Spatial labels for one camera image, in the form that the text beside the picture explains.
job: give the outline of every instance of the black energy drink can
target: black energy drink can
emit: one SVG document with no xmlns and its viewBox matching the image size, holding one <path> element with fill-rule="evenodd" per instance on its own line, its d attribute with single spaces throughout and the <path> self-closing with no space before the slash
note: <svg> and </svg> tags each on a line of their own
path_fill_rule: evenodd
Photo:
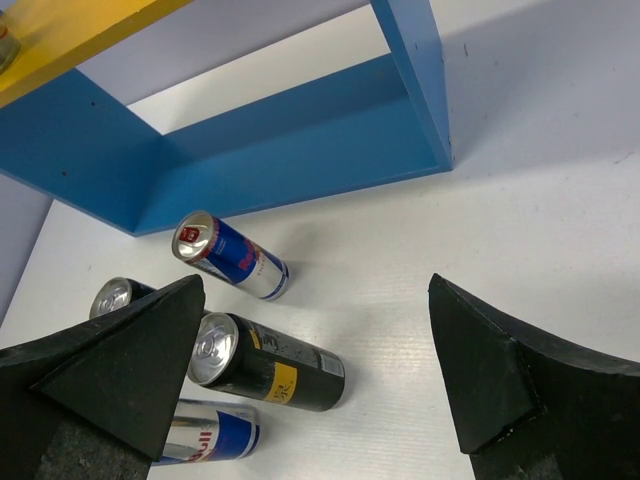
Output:
<svg viewBox="0 0 640 480">
<path fill-rule="evenodd" d="M 337 355 L 237 315 L 202 319 L 187 370 L 206 388 L 322 412 L 344 391 Z"/>
<path fill-rule="evenodd" d="M 102 286 L 93 300 L 89 309 L 89 320 L 126 307 L 155 291 L 155 288 L 130 278 L 112 278 Z M 210 312 L 204 310 L 203 316 L 208 313 Z"/>
</svg>

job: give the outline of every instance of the yellow wooden board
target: yellow wooden board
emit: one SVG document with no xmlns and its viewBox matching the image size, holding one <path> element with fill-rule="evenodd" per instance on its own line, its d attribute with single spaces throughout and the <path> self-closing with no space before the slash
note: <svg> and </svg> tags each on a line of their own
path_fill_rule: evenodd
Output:
<svg viewBox="0 0 640 480">
<path fill-rule="evenodd" d="M 22 44 L 0 74 L 0 108 L 191 0 L 18 0 L 2 21 Z"/>
</svg>

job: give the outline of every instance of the blue and silver can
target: blue and silver can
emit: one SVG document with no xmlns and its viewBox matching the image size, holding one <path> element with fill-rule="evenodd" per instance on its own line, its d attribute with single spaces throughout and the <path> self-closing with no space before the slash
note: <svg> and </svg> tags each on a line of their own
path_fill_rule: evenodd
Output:
<svg viewBox="0 0 640 480">
<path fill-rule="evenodd" d="M 204 211 L 180 222 L 171 250 L 179 260 L 263 300 L 278 298 L 289 281 L 282 260 Z"/>
<path fill-rule="evenodd" d="M 249 455 L 260 438 L 256 410 L 199 400 L 178 400 L 162 458 L 153 465 L 232 460 Z"/>
</svg>

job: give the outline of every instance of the can top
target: can top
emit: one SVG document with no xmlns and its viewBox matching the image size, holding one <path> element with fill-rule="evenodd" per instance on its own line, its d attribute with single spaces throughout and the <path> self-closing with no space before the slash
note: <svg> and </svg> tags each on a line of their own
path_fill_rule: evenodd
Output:
<svg viewBox="0 0 640 480">
<path fill-rule="evenodd" d="M 208 385 L 222 375 L 236 352 L 239 336 L 238 326 L 229 315 L 205 315 L 187 369 L 189 380 Z"/>
<path fill-rule="evenodd" d="M 123 277 L 112 278 L 98 291 L 89 310 L 89 319 L 126 307 L 131 303 L 132 294 L 129 280 Z"/>
<path fill-rule="evenodd" d="M 208 212 L 199 210 L 185 217 L 176 228 L 171 251 L 183 262 L 204 257 L 211 241 L 217 238 L 218 222 Z"/>
</svg>

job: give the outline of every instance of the aluminum can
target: aluminum can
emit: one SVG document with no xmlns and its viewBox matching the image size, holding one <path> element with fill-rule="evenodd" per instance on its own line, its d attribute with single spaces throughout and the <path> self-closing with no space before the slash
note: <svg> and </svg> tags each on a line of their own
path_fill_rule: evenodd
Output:
<svg viewBox="0 0 640 480">
<path fill-rule="evenodd" d="M 263 300 L 274 300 L 287 288 L 289 269 L 282 260 L 204 211 L 180 222 L 171 250 L 179 260 Z"/>
<path fill-rule="evenodd" d="M 317 412 L 338 402 L 345 383 L 337 355 L 226 313 L 202 319 L 187 376 L 213 390 Z"/>
<path fill-rule="evenodd" d="M 0 11 L 0 73 L 4 72 L 20 51 L 20 42 L 14 37 L 7 25 L 2 21 Z"/>
<path fill-rule="evenodd" d="M 132 302 L 155 292 L 156 289 L 130 278 L 115 277 L 98 291 L 89 309 L 89 320 L 126 307 Z M 204 310 L 202 315 L 211 313 Z"/>
<path fill-rule="evenodd" d="M 180 399 L 162 458 L 152 465 L 246 457 L 259 438 L 258 416 L 252 407 Z"/>
</svg>

